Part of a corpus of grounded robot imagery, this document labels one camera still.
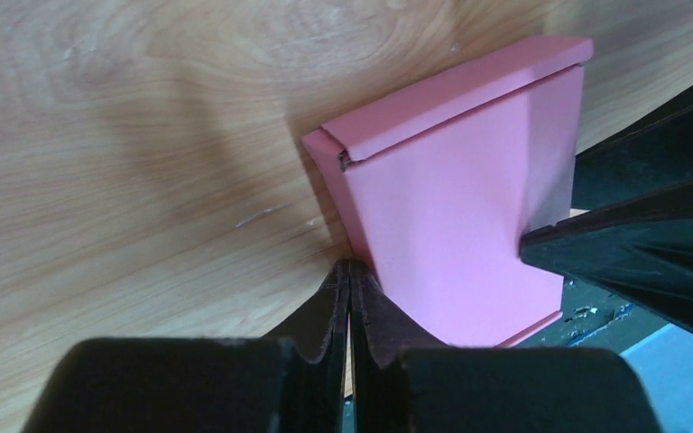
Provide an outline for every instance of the blue paint mark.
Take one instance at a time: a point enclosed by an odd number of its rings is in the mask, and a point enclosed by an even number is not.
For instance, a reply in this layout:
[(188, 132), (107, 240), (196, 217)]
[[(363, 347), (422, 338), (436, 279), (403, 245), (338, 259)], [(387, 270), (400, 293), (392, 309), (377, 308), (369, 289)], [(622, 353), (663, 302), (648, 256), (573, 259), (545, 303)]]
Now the blue paint mark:
[(588, 340), (590, 337), (595, 336), (596, 334), (599, 333), (599, 331), (602, 331), (606, 329), (607, 327), (610, 326), (611, 323), (616, 322), (622, 318), (625, 318), (629, 314), (631, 314), (631, 311), (635, 309), (636, 306), (633, 304), (625, 304), (623, 308), (620, 311), (616, 311), (613, 317), (604, 325), (601, 327), (598, 327), (596, 329), (591, 329), (590, 331), (586, 331), (583, 334), (580, 334), (579, 336), (575, 336), (569, 342), (567, 343), (567, 347), (573, 347), (575, 345), (579, 345), (583, 343), (584, 341)]

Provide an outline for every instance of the pink box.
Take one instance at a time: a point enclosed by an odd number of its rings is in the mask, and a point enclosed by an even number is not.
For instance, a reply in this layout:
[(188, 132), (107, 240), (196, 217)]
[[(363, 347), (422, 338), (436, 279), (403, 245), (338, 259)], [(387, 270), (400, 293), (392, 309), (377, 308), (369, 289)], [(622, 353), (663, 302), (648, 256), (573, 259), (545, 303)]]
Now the pink box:
[(452, 345), (514, 345), (561, 316), (520, 262), (568, 216), (589, 39), (534, 36), (324, 123), (303, 142), (355, 255)]

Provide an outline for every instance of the wooden table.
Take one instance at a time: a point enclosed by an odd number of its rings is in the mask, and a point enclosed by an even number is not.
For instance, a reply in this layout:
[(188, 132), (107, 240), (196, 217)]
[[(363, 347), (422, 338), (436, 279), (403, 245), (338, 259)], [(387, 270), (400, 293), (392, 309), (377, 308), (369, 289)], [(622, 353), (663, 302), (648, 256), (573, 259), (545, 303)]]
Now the wooden table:
[(534, 33), (580, 148), (693, 84), (693, 1), (0, 1), (0, 431), (92, 336), (259, 336), (349, 255), (299, 137)]

